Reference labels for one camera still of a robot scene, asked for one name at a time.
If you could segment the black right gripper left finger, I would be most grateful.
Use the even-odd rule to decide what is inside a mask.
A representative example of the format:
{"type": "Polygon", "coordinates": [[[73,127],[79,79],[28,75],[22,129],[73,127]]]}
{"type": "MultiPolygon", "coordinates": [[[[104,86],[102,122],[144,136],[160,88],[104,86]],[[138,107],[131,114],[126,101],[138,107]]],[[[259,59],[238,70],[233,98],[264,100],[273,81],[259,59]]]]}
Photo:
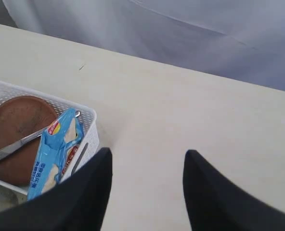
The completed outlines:
{"type": "Polygon", "coordinates": [[[99,231],[112,186],[107,147],[41,196],[0,212],[0,231],[99,231]]]}

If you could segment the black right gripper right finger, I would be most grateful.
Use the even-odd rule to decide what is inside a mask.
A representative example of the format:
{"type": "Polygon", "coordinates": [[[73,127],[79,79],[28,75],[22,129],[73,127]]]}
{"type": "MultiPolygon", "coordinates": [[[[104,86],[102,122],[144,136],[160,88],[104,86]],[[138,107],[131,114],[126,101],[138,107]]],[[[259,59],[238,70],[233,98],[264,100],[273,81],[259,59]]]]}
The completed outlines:
{"type": "Polygon", "coordinates": [[[196,150],[185,154],[182,184],[194,231],[285,231],[285,213],[239,188],[196,150]]]}

